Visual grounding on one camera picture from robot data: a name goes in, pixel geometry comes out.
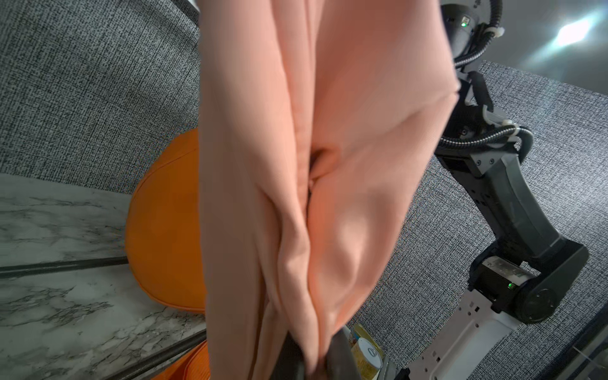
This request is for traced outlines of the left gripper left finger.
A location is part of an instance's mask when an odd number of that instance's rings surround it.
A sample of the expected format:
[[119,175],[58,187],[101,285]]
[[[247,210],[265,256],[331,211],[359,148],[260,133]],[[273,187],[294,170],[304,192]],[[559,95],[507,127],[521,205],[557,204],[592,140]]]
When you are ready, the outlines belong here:
[[270,380],[304,380],[306,376],[306,364],[302,350],[288,333]]

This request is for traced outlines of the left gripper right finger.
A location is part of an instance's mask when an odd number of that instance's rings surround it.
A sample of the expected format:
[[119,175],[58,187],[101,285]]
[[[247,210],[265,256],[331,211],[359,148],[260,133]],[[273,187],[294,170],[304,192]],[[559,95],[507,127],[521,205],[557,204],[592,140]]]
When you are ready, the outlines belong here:
[[330,342],[326,355],[326,372],[329,380],[361,380],[348,337],[342,329]]

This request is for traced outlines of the orange sling bag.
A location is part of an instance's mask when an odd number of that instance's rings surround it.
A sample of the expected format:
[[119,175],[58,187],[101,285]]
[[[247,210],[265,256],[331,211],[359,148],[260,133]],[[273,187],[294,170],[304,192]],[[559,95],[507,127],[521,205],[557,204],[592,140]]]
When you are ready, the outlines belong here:
[[210,380],[207,342],[204,341],[170,365],[153,380]]
[[124,250],[137,283],[155,302],[204,313],[200,252],[198,134],[177,136],[132,194]]

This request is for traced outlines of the pink sling bag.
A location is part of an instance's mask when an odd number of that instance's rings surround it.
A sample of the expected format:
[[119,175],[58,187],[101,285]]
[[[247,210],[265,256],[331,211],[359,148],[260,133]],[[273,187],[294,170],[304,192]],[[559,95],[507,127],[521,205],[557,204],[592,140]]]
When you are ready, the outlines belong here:
[[457,101],[437,1],[201,1],[213,379],[307,375],[375,288]]

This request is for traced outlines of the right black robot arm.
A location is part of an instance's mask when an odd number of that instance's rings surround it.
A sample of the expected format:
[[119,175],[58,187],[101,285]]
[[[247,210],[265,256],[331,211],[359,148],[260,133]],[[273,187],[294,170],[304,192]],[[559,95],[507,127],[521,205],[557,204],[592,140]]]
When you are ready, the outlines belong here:
[[502,33],[502,2],[489,8],[486,23],[470,6],[441,8],[461,88],[435,156],[495,237],[470,267],[470,290],[488,298],[493,311],[531,325],[555,313],[589,252],[560,234],[536,201],[522,173],[534,134],[493,104],[478,71],[479,58]]

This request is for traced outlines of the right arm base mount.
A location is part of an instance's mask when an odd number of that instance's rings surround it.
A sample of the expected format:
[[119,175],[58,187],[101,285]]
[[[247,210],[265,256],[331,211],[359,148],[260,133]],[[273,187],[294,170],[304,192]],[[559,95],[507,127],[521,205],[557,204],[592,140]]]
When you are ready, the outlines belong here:
[[522,323],[479,291],[467,291],[433,342],[405,369],[403,379],[467,379],[503,338]]

